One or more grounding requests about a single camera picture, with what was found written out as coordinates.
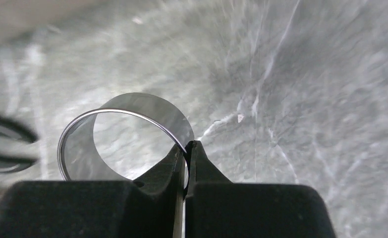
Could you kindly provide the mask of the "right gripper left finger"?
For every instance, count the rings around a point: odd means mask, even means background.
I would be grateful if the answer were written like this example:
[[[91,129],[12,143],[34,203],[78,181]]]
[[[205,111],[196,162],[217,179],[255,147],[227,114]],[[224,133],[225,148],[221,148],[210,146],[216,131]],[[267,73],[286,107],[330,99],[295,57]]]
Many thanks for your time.
[[[181,236],[184,155],[134,181],[21,181],[0,199],[0,238]]]

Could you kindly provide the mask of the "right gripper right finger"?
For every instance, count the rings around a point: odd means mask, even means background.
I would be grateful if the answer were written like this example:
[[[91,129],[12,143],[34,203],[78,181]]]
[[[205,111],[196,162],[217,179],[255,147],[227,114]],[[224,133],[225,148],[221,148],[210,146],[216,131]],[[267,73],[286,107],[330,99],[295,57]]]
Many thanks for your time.
[[[231,182],[200,141],[186,146],[187,238],[333,238],[326,205],[310,186]]]

